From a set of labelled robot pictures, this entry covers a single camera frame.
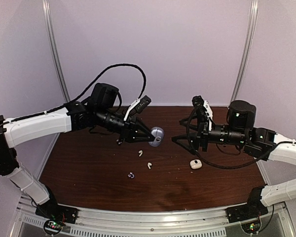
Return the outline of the aluminium frame post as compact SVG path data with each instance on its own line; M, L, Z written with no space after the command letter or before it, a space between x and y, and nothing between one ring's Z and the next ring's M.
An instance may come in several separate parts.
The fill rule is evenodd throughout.
M251 50L252 43L255 36L255 30L256 30L256 25L258 21L258 14L259 14L259 1L252 0L250 11L249 11L247 32L246 32L243 52L242 52L240 65L239 65L239 69L236 77L236 82L235 82L233 93L230 100L231 102L237 99L239 95L241 83L245 76L246 67L249 61L250 50Z
M60 90L62 92L65 102L69 102L70 96L69 96L69 91L67 89L67 85L64 79L64 74L63 74L60 57L58 53L49 0L42 0L42 10L43 10L43 15L45 19L45 25L46 25L49 44L50 44L52 60L54 63L57 79L60 85Z

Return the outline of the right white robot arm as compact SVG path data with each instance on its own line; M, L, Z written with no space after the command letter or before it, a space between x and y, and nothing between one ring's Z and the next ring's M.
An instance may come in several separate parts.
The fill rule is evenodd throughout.
M179 124L185 127L185 134L174 136L172 142L197 156L203 163L225 170L247 167L260 160L280 161L296 166L296 140L287 138L273 130L254 126L256 107L243 100L230 103L225 124L213 121L209 102L201 96L192 99L193 110L189 117ZM245 153L253 160L241 165L223 166L212 163L200 155L209 144L234 146L238 153Z

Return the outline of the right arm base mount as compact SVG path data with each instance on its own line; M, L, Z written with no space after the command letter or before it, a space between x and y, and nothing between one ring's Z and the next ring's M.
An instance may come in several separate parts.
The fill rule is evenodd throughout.
M260 194L250 194L246 204L229 207L226 209L226 215L229 223L246 221L259 218L268 213L268 208L260 201Z

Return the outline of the left aluminium frame post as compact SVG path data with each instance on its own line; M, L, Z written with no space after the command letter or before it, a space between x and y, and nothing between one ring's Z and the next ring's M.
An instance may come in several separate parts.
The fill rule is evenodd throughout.
M65 102L69 102L70 96L69 96L69 91L67 89L67 85L64 79L64 74L63 74L60 57L58 53L49 0L42 0L42 10L43 10L43 15L45 19L45 25L46 25L49 44L50 44L52 60L54 63L57 79L60 85L60 90L62 92Z

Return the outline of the purple earbud charging case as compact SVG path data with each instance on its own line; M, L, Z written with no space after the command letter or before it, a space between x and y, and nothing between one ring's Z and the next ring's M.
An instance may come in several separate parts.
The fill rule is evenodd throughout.
M151 129L151 134L154 137L153 141L150 141L149 144L152 147L158 147L161 145L161 142L163 141L165 132L161 127L153 127Z

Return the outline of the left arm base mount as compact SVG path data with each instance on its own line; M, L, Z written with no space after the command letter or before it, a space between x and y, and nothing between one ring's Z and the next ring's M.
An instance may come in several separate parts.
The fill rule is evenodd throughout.
M35 214L62 223L75 224L78 209L59 205L55 197L36 207Z

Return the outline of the front aluminium rail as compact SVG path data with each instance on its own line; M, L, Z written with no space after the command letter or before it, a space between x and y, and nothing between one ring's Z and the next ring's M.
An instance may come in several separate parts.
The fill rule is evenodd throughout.
M259 218L230 222L227 207L168 212L119 212L78 208L75 223L66 223L58 237L250 237L245 227L261 221L259 237L295 237L284 203Z

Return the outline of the right aluminium frame post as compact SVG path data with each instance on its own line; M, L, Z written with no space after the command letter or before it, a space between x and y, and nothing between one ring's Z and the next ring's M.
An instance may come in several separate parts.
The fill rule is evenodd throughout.
M239 69L236 77L236 82L235 82L233 93L230 100L231 102L237 99L239 95L241 83L245 76L246 67L249 61L250 50L251 50L252 43L255 36L255 30L256 30L256 25L258 21L258 14L259 14L259 1L252 0L250 11L249 11L247 32L246 32L243 52L242 52L240 65L239 65Z

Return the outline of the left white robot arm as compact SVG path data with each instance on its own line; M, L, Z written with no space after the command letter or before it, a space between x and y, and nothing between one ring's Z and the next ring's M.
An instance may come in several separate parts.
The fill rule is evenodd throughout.
M50 219L57 219L61 208L52 192L17 161L15 147L47 135L96 126L119 134L118 145L123 142L148 142L153 147L159 146L164 137L163 129L149 129L139 118L130 115L132 110L141 113L151 99L148 96L136 99L125 114L120 114L111 110L119 95L117 87L98 83L82 102L69 102L49 112L23 118L5 119L0 116L0 175L6 176L38 205L42 205L43 213Z

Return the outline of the white earbud charging case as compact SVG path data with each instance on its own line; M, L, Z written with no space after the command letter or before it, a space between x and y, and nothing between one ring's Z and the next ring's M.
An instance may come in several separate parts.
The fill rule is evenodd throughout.
M190 165L191 169L197 170L197 169L200 169L202 167L202 162L199 159L193 159L193 160L190 161L189 165Z

